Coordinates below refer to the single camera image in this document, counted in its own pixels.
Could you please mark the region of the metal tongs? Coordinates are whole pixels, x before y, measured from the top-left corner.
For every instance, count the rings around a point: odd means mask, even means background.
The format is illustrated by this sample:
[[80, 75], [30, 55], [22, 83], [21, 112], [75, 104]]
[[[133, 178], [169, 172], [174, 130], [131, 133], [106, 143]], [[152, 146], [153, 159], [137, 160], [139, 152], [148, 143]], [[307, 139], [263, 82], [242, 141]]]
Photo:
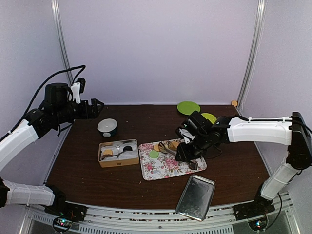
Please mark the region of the metal tongs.
[[[173, 157], [176, 157], [176, 151], [169, 149], [164, 143], [160, 142], [158, 144], [158, 148], [162, 153], [169, 154]], [[188, 165], [189, 169], [191, 169], [191, 170], [197, 170], [198, 169], [198, 163], [196, 161], [186, 161], [186, 164]]]

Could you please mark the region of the floral rectangular tray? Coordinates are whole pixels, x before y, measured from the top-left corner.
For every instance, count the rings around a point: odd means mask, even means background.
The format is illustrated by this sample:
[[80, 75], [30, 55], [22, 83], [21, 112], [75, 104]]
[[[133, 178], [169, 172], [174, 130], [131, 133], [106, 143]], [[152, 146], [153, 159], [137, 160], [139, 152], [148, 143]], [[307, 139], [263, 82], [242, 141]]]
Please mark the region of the floral rectangular tray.
[[159, 142], [143, 143], [138, 147], [142, 176], [146, 181], [183, 176], [201, 172], [207, 168], [204, 158], [195, 160], [198, 163], [197, 170], [189, 169], [185, 162], [178, 162], [175, 160], [175, 157], [164, 154], [161, 151], [159, 151], [158, 158], [150, 158], [149, 153], [154, 150], [154, 145], [156, 144], [159, 144]]

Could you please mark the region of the beige cookie tin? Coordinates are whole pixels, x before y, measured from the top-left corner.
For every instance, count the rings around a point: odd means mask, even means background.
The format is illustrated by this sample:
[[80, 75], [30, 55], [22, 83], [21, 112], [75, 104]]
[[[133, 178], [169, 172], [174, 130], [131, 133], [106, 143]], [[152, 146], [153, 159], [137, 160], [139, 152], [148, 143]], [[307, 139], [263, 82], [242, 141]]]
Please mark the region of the beige cookie tin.
[[[130, 145], [133, 150], [125, 152], [123, 148]], [[105, 150], [112, 150], [114, 155], [102, 158]], [[136, 165], [139, 163], [138, 144], [136, 139], [100, 143], [98, 147], [98, 162], [102, 168]]]

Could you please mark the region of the black sandwich cookie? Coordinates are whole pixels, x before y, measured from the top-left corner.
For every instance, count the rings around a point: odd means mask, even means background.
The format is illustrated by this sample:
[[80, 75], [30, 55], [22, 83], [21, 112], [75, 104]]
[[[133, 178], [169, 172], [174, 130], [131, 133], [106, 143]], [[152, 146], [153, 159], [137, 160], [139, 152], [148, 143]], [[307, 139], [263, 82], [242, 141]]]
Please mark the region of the black sandwich cookie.
[[124, 150], [125, 152], [127, 152], [127, 151], [132, 151], [133, 148], [132, 148], [130, 145], [127, 145], [127, 146], [125, 146], [125, 147], [123, 148], [123, 150]]

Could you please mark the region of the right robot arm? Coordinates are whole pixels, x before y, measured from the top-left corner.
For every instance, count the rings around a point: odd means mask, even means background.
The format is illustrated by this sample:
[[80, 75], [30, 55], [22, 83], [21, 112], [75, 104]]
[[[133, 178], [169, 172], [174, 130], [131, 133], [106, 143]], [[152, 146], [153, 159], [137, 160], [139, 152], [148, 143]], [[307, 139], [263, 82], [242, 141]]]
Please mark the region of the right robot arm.
[[219, 117], [211, 123], [198, 111], [193, 111], [182, 123], [190, 136], [178, 145], [175, 159], [190, 162], [203, 157], [208, 148], [238, 142], [269, 142], [286, 145], [287, 156], [260, 187], [250, 211], [262, 214], [269, 203], [299, 172], [312, 164], [311, 129], [299, 112], [281, 118], [245, 118], [239, 115]]

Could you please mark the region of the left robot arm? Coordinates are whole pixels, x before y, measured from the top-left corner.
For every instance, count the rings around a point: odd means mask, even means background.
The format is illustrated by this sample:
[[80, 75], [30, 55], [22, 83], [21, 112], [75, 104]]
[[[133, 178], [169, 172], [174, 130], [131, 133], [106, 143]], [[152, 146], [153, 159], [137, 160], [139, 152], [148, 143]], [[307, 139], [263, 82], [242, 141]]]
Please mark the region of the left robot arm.
[[[16, 129], [0, 141], [0, 167], [5, 166], [23, 149], [41, 139], [51, 130], [61, 133], [64, 123], [73, 124], [77, 119], [95, 119], [105, 104], [96, 98], [81, 100], [85, 80], [79, 78], [69, 86], [51, 83], [45, 87], [44, 101], [37, 109], [22, 117]], [[59, 216], [70, 212], [65, 194], [53, 185], [33, 186], [0, 180], [0, 205], [36, 204], [51, 207]]]

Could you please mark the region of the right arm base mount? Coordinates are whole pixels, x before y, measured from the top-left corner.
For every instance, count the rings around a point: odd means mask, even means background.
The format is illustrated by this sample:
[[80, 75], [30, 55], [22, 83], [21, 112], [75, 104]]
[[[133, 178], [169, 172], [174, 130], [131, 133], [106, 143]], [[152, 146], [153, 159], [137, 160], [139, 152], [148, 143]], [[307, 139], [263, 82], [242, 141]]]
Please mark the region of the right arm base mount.
[[258, 191], [253, 201], [234, 205], [233, 211], [236, 220], [239, 221], [257, 216], [265, 216], [268, 213], [274, 212], [275, 207], [272, 200], [263, 198], [261, 192]]

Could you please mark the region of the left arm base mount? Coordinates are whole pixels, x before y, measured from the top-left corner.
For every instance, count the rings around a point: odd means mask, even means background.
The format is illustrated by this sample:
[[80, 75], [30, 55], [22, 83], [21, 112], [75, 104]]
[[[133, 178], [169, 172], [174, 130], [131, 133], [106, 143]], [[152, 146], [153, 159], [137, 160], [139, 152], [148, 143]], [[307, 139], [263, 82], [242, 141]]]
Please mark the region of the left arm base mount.
[[51, 206], [44, 205], [44, 211], [48, 214], [60, 216], [73, 222], [84, 221], [87, 207], [77, 205], [66, 201], [66, 195], [63, 191], [54, 185], [46, 185], [55, 195]]

